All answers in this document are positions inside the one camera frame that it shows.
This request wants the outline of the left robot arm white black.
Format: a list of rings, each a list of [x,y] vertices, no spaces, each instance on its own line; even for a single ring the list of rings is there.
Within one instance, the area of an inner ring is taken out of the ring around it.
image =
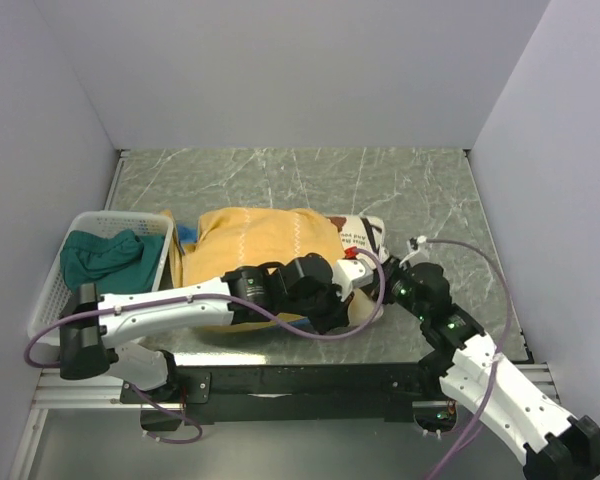
[[[255,324],[280,314],[304,317],[325,334],[348,325],[359,270],[353,261],[330,264],[311,253],[286,265],[243,266],[189,287],[103,295],[82,309],[85,318],[61,326],[60,375],[84,380],[109,373],[156,401],[169,401],[180,388],[172,355],[148,350],[137,339],[187,327]]]

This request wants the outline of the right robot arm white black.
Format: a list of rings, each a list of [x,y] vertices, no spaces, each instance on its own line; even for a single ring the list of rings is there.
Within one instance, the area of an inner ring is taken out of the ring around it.
[[[383,301],[414,315],[432,352],[420,360],[419,387],[471,411],[513,452],[527,479],[594,479],[600,475],[600,428],[577,418],[536,387],[484,328],[453,302],[441,266],[383,264]]]

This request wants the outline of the blue and yellow pillowcase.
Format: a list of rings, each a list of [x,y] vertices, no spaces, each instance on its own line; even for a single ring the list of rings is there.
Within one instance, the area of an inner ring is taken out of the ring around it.
[[[336,226],[311,209],[227,207],[207,212],[197,224],[197,240],[178,246],[172,235],[169,269],[175,288],[219,277],[239,267],[267,262],[283,265],[317,253],[334,265],[345,256]]]

